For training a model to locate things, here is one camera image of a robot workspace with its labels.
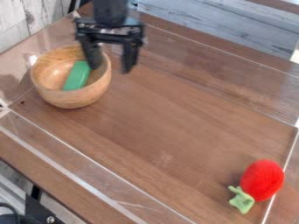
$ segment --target wooden table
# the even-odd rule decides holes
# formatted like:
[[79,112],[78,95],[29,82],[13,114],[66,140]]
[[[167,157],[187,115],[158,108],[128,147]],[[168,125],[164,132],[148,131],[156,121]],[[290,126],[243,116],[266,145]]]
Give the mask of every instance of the wooden table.
[[[259,223],[268,201],[240,215],[227,186],[239,184],[256,159],[286,164],[296,136],[298,66],[143,19],[140,64],[122,75],[118,49],[107,47],[111,88],[86,108],[48,105],[28,81],[33,56],[75,43],[71,16],[0,56],[12,110],[1,119],[1,159],[90,223]],[[20,63],[12,66],[12,60]],[[296,197],[298,167],[290,165],[282,194]],[[284,198],[275,209],[295,208]],[[291,221],[295,211],[282,219]],[[268,223],[279,221],[275,215]]]

